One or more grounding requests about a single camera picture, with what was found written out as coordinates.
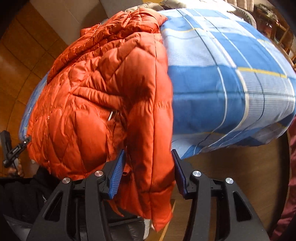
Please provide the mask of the person's left hand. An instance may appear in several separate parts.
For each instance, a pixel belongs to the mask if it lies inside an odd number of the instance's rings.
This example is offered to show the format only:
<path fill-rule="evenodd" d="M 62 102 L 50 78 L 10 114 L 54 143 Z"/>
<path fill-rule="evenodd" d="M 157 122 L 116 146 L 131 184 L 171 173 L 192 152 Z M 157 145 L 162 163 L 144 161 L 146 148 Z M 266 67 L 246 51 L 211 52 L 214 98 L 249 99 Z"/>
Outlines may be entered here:
<path fill-rule="evenodd" d="M 11 177 L 24 177 L 24 171 L 22 166 L 22 160 L 18 159 L 17 164 L 15 166 L 11 166 L 8 168 L 8 175 Z"/>

